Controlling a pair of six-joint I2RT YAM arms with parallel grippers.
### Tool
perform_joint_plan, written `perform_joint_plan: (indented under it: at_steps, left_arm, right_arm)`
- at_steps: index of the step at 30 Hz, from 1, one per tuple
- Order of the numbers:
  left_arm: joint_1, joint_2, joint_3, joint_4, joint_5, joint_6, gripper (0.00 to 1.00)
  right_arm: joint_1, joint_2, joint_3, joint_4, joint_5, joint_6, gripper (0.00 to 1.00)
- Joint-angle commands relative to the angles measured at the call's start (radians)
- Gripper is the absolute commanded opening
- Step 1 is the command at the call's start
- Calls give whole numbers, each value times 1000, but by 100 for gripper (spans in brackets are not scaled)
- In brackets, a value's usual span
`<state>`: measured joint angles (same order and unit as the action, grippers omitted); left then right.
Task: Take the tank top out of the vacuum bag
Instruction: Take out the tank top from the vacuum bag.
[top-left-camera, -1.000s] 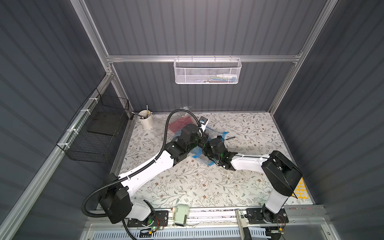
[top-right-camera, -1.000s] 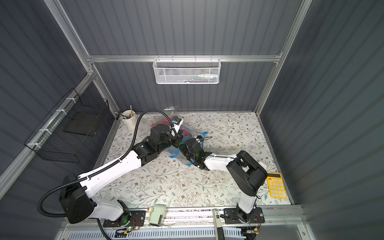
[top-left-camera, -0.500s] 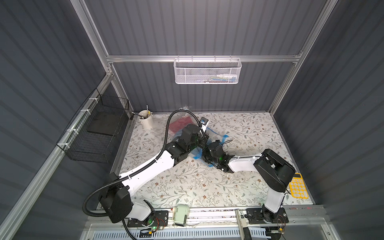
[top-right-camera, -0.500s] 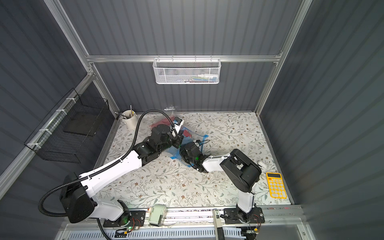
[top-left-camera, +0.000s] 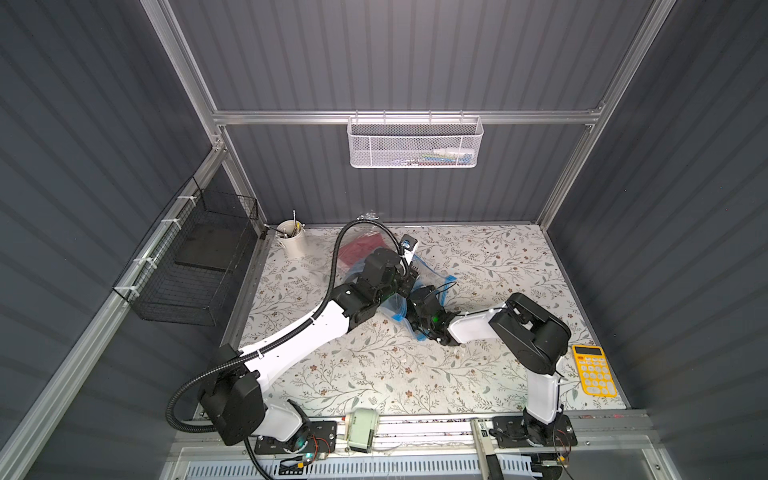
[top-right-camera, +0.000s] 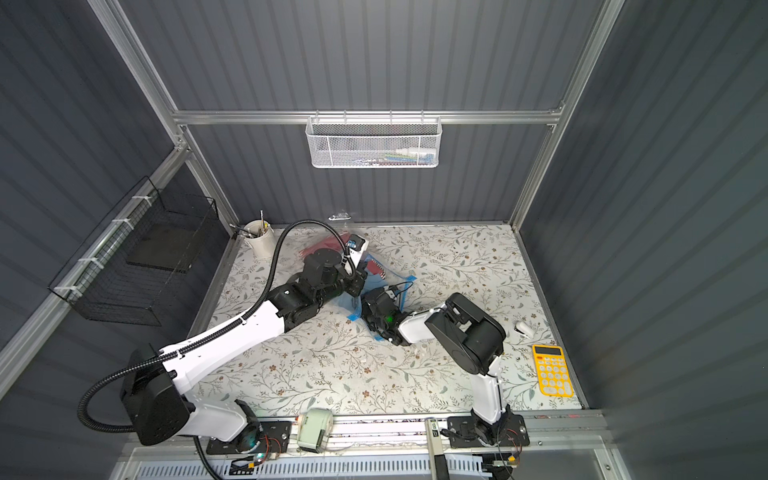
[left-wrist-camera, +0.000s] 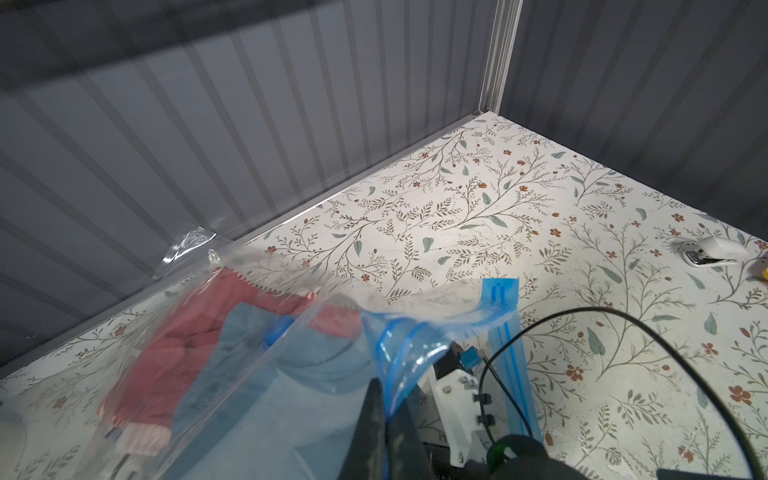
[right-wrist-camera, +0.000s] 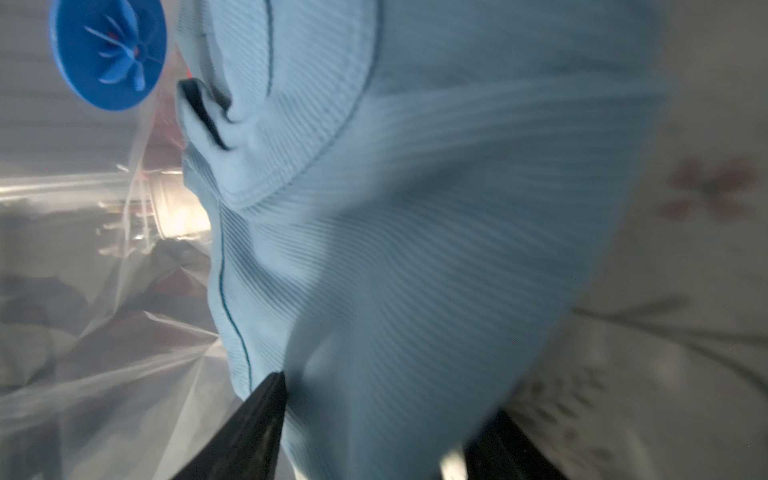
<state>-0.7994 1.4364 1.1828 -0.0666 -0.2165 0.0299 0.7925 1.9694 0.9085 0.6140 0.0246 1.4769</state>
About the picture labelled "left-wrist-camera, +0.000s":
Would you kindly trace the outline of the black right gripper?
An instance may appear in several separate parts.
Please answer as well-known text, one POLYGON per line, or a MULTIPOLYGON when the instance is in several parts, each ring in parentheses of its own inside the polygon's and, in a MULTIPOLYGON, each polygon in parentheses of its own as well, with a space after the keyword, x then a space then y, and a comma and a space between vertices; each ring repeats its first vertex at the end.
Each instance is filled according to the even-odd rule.
POLYGON ((538 440, 525 435, 506 435, 490 446, 483 461, 467 460, 460 467, 450 464, 448 447, 429 444, 428 458, 438 479, 588 479, 576 468, 550 457, 538 440))

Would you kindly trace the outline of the clear vacuum bag blue zip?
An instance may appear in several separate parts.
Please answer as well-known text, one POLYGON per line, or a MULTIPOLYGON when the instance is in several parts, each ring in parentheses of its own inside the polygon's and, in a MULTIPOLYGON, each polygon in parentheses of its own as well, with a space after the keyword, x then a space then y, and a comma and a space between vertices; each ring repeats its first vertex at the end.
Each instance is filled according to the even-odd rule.
POLYGON ((475 335, 518 332, 515 278, 395 301, 293 260, 208 250, 119 349, 79 479, 483 478, 537 437, 526 376, 480 381, 475 335))

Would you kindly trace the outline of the blue tank top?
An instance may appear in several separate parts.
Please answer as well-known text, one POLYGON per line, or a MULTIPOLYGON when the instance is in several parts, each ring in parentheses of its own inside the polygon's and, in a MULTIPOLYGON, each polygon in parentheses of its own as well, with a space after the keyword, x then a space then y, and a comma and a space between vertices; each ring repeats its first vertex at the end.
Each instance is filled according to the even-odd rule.
POLYGON ((279 314, 238 304, 182 397, 166 479, 333 479, 375 368, 360 313, 331 303, 279 314), (266 348, 264 331, 295 319, 266 348))

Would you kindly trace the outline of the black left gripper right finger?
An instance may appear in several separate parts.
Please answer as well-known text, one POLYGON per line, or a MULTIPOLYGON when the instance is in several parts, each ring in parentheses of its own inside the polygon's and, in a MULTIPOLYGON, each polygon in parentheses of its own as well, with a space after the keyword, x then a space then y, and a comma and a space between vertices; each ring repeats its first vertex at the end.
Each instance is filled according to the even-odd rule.
POLYGON ((435 479, 407 402, 388 420, 386 442, 391 480, 435 479))

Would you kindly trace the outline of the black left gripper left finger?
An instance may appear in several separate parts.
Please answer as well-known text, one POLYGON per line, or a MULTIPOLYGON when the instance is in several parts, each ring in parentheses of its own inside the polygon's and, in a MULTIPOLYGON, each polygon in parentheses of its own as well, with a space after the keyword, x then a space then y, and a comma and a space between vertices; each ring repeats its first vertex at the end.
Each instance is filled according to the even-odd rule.
POLYGON ((383 389, 378 379, 372 379, 338 479, 381 480, 385 475, 386 462, 383 389))

